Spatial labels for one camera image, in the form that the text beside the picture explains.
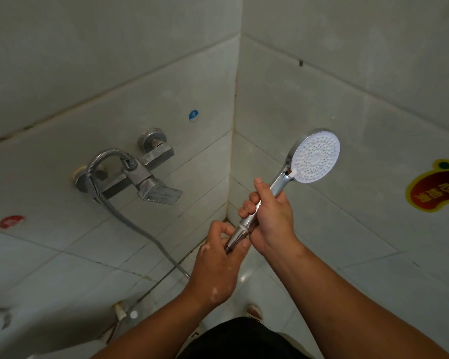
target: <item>red and yellow foot-shaped sticker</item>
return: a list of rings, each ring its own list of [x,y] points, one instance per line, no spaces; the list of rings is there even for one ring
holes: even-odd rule
[[[449,160],[437,160],[431,170],[407,187],[406,199],[413,207],[432,213],[449,204]]]

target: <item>forearm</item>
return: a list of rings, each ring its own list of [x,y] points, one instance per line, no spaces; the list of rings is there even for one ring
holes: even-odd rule
[[[327,359],[449,358],[432,340],[363,295],[299,241],[265,257]]]
[[[184,291],[93,359],[172,359],[210,311]]]

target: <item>metal flexible hose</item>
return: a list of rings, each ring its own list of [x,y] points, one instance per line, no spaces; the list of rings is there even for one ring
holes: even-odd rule
[[[102,205],[110,212],[113,216],[115,216],[119,221],[121,221],[123,224],[125,224],[128,228],[132,229],[133,231],[137,232],[138,234],[144,236],[145,238],[149,239],[150,241],[155,244],[158,249],[165,255],[165,257],[170,261],[173,266],[176,267],[183,275],[185,275],[186,278],[190,278],[190,275],[183,269],[182,266],[178,264],[177,261],[173,259],[173,257],[166,251],[166,249],[163,247],[163,245],[151,234],[149,234],[146,230],[141,229],[136,224],[134,224],[131,220],[126,218],[123,214],[121,214],[109,201],[106,199],[100,189],[98,188],[98,183],[95,181],[95,171],[98,167],[98,165],[105,159],[111,156],[118,156],[123,162],[129,162],[132,163],[135,162],[135,159],[126,151],[120,150],[118,148],[110,148],[108,150],[100,152],[98,155],[96,155],[88,164],[87,171],[86,171],[86,177],[88,184],[93,189],[93,192],[95,193],[96,198],[102,203]]]

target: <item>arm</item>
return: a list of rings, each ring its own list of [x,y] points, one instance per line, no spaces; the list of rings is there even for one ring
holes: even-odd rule
[[[236,287],[238,271],[251,243],[240,242],[226,255],[224,246],[233,227],[213,222],[196,257],[190,281],[173,301],[163,306],[93,359],[172,359],[201,320],[225,302]]]
[[[294,234],[293,211],[284,193],[275,198],[261,179],[255,187],[257,193],[249,195],[239,215],[254,213],[261,197],[251,242],[286,287],[326,358],[449,358],[307,249]]]

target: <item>handheld shower head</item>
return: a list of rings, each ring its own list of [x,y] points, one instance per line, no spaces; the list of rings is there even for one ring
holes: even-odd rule
[[[336,135],[327,130],[313,130],[291,147],[281,172],[269,187],[274,196],[278,196],[290,181],[300,183],[315,182],[334,167],[339,157],[339,140]],[[224,251],[229,253],[246,238],[257,225],[257,211],[261,201],[256,205],[256,211],[239,222],[233,235],[228,240]]]

